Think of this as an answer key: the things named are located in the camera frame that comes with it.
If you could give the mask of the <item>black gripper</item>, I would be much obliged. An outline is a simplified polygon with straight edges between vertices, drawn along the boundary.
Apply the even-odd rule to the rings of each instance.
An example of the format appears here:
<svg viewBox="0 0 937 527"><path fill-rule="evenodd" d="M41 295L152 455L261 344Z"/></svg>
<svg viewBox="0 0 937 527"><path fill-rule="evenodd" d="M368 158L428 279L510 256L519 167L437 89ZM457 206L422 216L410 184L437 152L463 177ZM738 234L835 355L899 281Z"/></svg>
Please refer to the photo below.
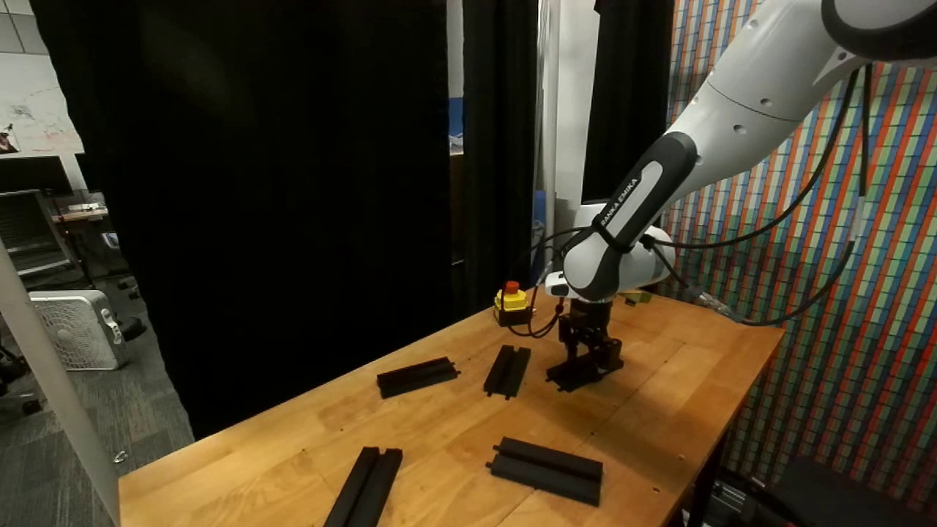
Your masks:
<svg viewBox="0 0 937 527"><path fill-rule="evenodd" d="M580 341L596 341L590 357L596 366L621 366L621 344L605 338L612 306L571 301L568 320L558 320L558 344L564 347L564 360L574 363L580 355Z"/></svg>

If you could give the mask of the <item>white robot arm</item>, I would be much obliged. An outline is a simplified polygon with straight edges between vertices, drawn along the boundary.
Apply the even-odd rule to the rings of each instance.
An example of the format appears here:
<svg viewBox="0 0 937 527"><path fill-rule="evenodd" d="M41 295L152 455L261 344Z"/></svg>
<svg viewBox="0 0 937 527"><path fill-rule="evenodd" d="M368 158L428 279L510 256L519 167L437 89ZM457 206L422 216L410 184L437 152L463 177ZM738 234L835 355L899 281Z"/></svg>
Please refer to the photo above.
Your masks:
<svg viewBox="0 0 937 527"><path fill-rule="evenodd" d="M605 335L612 295L663 279L655 221L675 200L764 161L861 66L930 61L934 27L937 0L762 0L546 276L546 289L571 301L558 322L568 366L621 363Z"/></svg>

